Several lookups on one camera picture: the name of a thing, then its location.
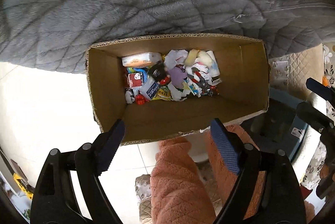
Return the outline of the red toy box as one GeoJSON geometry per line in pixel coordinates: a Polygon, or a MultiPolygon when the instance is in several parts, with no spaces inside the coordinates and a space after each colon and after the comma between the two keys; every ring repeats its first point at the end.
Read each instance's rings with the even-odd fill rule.
{"type": "Polygon", "coordinates": [[[144,84],[143,73],[130,73],[126,76],[127,87],[137,88],[144,84]]]}

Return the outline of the dark red round object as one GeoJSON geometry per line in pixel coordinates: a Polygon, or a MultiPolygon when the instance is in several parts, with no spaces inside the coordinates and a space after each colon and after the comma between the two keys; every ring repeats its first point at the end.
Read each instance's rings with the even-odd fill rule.
{"type": "Polygon", "coordinates": [[[160,80],[160,85],[161,86],[166,86],[171,82],[171,78],[169,76],[166,76],[162,80],[160,80]]]}

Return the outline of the orange white tissue pack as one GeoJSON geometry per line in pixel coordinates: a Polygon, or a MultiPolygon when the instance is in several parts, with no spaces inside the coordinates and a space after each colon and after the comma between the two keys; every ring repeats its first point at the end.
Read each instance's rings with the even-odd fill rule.
{"type": "Polygon", "coordinates": [[[145,52],[123,57],[121,61],[124,67],[150,67],[162,61],[162,56],[156,52],[145,52]]]}

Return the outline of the cardboard trash box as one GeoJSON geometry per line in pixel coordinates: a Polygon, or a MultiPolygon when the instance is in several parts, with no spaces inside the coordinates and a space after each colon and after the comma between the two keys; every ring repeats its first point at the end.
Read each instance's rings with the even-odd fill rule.
{"type": "Polygon", "coordinates": [[[86,75],[93,113],[102,132],[117,119],[125,124],[124,145],[174,138],[210,125],[239,124],[269,106],[269,65],[263,41],[226,34],[165,34],[101,42],[86,53],[86,75]],[[185,66],[192,49],[195,63],[185,66]],[[213,51],[220,75],[209,72],[213,51]],[[124,67],[121,59],[156,52],[150,67],[124,67]],[[126,76],[143,73],[141,87],[127,87],[126,76]],[[160,85],[169,76],[171,82],[160,85]]]}

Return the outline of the blue plastic stool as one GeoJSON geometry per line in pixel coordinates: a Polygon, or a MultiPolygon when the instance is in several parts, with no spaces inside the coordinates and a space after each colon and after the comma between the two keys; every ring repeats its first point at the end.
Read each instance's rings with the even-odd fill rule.
{"type": "Polygon", "coordinates": [[[288,92],[271,88],[267,112],[244,121],[241,126],[261,151],[283,150],[293,160],[308,127],[296,115],[301,102],[288,92]]]}

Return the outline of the yellow sponge piece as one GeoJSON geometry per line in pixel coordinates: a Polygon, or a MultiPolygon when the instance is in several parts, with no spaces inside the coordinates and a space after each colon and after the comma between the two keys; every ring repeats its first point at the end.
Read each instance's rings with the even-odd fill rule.
{"type": "Polygon", "coordinates": [[[197,49],[190,50],[188,52],[188,55],[187,55],[186,59],[184,60],[184,65],[188,66],[188,67],[191,67],[195,63],[195,60],[197,59],[198,52],[199,52],[199,50],[197,50],[197,49]]]}

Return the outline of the grey quilted blanket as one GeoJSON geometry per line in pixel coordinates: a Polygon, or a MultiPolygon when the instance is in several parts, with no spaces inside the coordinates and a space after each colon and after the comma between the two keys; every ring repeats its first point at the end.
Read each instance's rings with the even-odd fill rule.
{"type": "Polygon", "coordinates": [[[83,73],[97,42],[200,32],[298,53],[334,41],[334,0],[1,0],[1,61],[42,70],[83,73]]]}

